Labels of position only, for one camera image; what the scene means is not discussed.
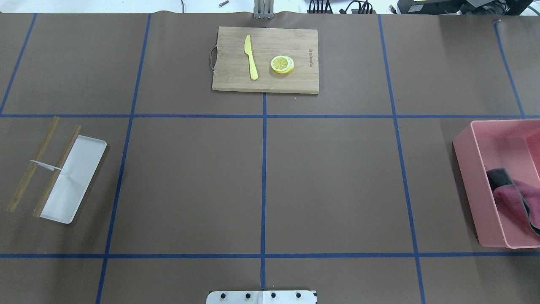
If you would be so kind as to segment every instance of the white floor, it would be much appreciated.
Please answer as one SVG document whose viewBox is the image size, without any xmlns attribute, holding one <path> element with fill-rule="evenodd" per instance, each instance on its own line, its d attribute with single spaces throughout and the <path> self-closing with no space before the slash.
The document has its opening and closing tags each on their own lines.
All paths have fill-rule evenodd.
<svg viewBox="0 0 540 304">
<path fill-rule="evenodd" d="M 237 12 L 253 11 L 254 0 L 229 0 L 229 3 L 219 7 L 224 0 L 184 0 L 185 12 Z M 335 14 L 339 9 L 344 9 L 349 0 L 332 0 L 332 9 Z M 391 14 L 389 6 L 392 4 L 397 9 L 397 0 L 372 0 L 370 2 L 378 14 Z M 540 11 L 540 3 L 533 2 L 531 5 Z M 274 12 L 293 11 L 306 12 L 309 0 L 274 0 Z M 182 12 L 180 0 L 0 0 L 1 12 L 40 12 L 40 13 L 134 13 L 156 11 Z M 530 9 L 526 9 L 522 15 L 532 15 Z"/>
</svg>

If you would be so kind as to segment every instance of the pink container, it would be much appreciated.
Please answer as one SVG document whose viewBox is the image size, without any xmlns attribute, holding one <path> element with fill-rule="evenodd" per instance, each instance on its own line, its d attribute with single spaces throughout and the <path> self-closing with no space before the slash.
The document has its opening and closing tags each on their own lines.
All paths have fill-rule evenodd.
<svg viewBox="0 0 540 304">
<path fill-rule="evenodd" d="M 540 188 L 540 120 L 473 121 L 454 139 L 478 240 L 486 247 L 537 248 L 540 236 L 495 205 L 487 170 L 504 167 L 514 180 Z"/>
</svg>

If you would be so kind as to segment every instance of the cable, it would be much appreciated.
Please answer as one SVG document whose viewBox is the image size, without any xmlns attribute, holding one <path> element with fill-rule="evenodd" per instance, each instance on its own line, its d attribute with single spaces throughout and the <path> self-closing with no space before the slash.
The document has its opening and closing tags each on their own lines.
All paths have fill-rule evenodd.
<svg viewBox="0 0 540 304">
<path fill-rule="evenodd" d="M 340 9 L 339 13 L 346 14 L 347 10 L 349 10 L 350 5 L 355 2 L 358 3 L 358 14 L 373 14 L 373 5 L 371 5 L 371 3 L 368 3 L 367 0 L 365 1 L 352 0 L 347 6 L 347 8 Z"/>
<path fill-rule="evenodd" d="M 389 8 L 390 8 L 390 11 L 392 12 L 392 14 L 397 15 L 397 11 L 396 11 L 396 9 L 395 9 L 395 7 L 393 5 L 390 5 Z"/>
<path fill-rule="evenodd" d="M 532 6 L 528 6 L 527 8 L 529 8 L 531 11 L 535 12 L 537 15 L 540 16 L 540 12 L 537 11 L 535 8 L 533 8 Z"/>
<path fill-rule="evenodd" d="M 330 9 L 330 14 L 333 14 L 332 6 L 330 5 L 330 0 L 326 0 L 326 6 L 325 6 L 325 14 L 328 13 L 328 9 Z"/>
</svg>

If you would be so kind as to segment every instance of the pink cloth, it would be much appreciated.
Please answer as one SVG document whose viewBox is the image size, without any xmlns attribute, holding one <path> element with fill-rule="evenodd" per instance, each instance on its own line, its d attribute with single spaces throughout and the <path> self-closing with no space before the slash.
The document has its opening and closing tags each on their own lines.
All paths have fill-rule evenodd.
<svg viewBox="0 0 540 304">
<path fill-rule="evenodd" d="M 531 226 L 532 230 L 539 234 L 540 189 L 514 180 L 514 184 L 498 187 L 493 193 L 495 199 L 503 202 L 516 215 L 520 223 Z"/>
</svg>

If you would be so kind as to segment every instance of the grid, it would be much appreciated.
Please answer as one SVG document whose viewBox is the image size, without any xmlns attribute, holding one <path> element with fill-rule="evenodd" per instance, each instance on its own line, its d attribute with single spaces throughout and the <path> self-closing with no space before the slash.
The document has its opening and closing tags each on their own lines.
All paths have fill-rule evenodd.
<svg viewBox="0 0 540 304">
<path fill-rule="evenodd" d="M 129 122 L 127 125 L 127 132 L 125 136 L 125 143 L 123 154 L 121 158 L 120 171 L 118 175 L 118 182 L 116 186 L 116 193 L 114 196 L 114 203 L 112 208 L 112 214 L 110 219 L 109 231 L 107 234 L 106 247 L 103 254 L 0 254 L 0 258 L 3 259 L 100 259 L 103 260 L 102 271 L 99 280 L 98 293 L 96 295 L 96 303 L 99 303 L 101 300 L 101 295 L 103 291 L 103 284 L 105 281 L 105 275 L 107 270 L 107 262 L 109 259 L 260 259 L 260 284 L 261 289 L 266 288 L 266 259 L 296 259 L 296 258 L 328 258 L 328 259 L 337 259 L 337 258 L 403 258 L 409 257 L 415 259 L 416 264 L 416 273 L 418 279 L 418 286 L 420 292 L 421 302 L 424 304 L 426 302 L 426 297 L 424 294 L 424 286 L 422 280 L 422 271 L 420 265 L 421 257 L 471 257 L 471 256 L 540 256 L 540 252 L 455 252 L 455 253 L 421 253 L 419 252 L 417 245 L 417 237 L 414 225 L 413 210 L 410 203 L 409 197 L 409 186 L 407 182 L 407 173 L 404 163 L 400 130 L 398 125 L 398 118 L 491 118 L 491 119 L 527 119 L 527 118 L 540 118 L 540 115 L 526 115 L 519 95 L 512 77 L 510 68 L 507 63 L 507 59 L 504 53 L 503 45 L 500 39 L 500 35 L 497 28 L 498 20 L 495 20 L 493 23 L 494 32 L 497 38 L 498 47 L 501 53 L 501 59 L 505 66 L 505 69 L 508 74 L 508 79 L 511 84 L 517 106 L 519 108 L 520 115 L 400 115 L 396 112 L 396 106 L 394 102 L 394 93 L 392 89 L 391 73 L 388 63 L 388 56 L 386 52 L 386 45 L 384 40 L 384 30 L 381 16 L 378 16 L 379 22 L 379 31 L 380 39 L 382 44 L 382 52 L 384 59 L 384 66 L 386 70 L 386 79 L 388 84 L 388 92 L 390 105 L 392 109 L 391 115 L 271 115 L 267 113 L 267 95 L 262 93 L 262 108 L 263 112 L 261 115 L 204 115 L 204 114 L 135 114 L 135 108 L 137 104 L 137 95 L 139 90 L 139 82 L 141 78 L 141 73 L 143 72 L 143 63 L 145 58 L 146 43 L 149 36 L 149 29 L 151 24 L 152 14 L 149 14 L 147 17 L 146 30 L 144 36 L 143 47 L 141 50 L 137 81 L 135 84 L 133 92 L 133 100 L 131 105 L 130 114 L 4 114 L 3 110 L 5 104 L 8 100 L 11 86 L 14 79 L 16 78 L 17 70 L 19 64 L 24 55 L 24 50 L 26 45 L 31 37 L 32 29 L 34 27 L 36 18 L 38 14 L 34 14 L 28 33 L 24 40 L 23 46 L 19 53 L 17 62 L 13 69 L 9 84 L 7 86 L 6 92 L 4 94 L 2 105 L 0 106 L 0 117 L 25 117 L 25 118 L 38 118 L 38 117 L 96 117 L 96 118 L 128 118 Z M 262 177 L 261 177 L 261 244 L 260 244 L 260 254 L 111 254 L 110 245 L 114 229 L 114 221 L 116 218 L 116 212 L 118 207 L 118 199 L 120 196 L 120 190 L 122 187 L 122 180 L 124 175 L 124 168 L 126 162 L 126 156 L 128 151 L 128 146 L 131 136 L 131 128 L 133 125 L 133 120 L 135 118 L 166 118 L 166 117 L 177 117 L 177 118 L 259 118 L 262 120 Z M 412 244 L 413 244 L 413 253 L 312 253 L 312 254 L 273 254 L 266 253 L 266 168 L 267 168 L 267 121 L 268 119 L 273 118 L 392 118 L 394 131 L 396 136 L 396 144 L 399 154 L 399 161 L 401 166 L 401 177 L 403 181 L 404 194 L 407 203 L 408 219 L 409 219 L 409 228 L 411 232 Z"/>
</svg>

